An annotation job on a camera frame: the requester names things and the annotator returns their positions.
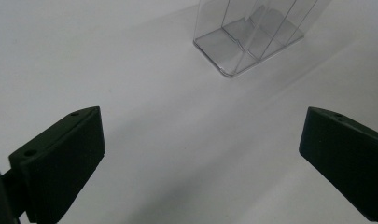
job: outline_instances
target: clear acrylic organizer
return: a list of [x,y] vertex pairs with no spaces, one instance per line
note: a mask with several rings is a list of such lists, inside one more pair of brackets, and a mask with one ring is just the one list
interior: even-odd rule
[[234,77],[302,39],[331,0],[201,0],[195,46]]

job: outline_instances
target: white surface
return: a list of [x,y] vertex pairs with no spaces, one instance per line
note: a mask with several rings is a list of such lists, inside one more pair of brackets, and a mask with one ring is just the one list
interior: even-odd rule
[[298,148],[310,105],[378,131],[378,0],[235,79],[192,45],[197,3],[0,1],[1,172],[99,105],[105,158],[60,223],[367,223]]

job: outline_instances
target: clear plastic container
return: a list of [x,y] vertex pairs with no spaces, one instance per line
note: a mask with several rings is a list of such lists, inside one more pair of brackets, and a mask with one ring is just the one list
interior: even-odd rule
[[331,0],[201,0],[195,46],[234,77],[302,39]]

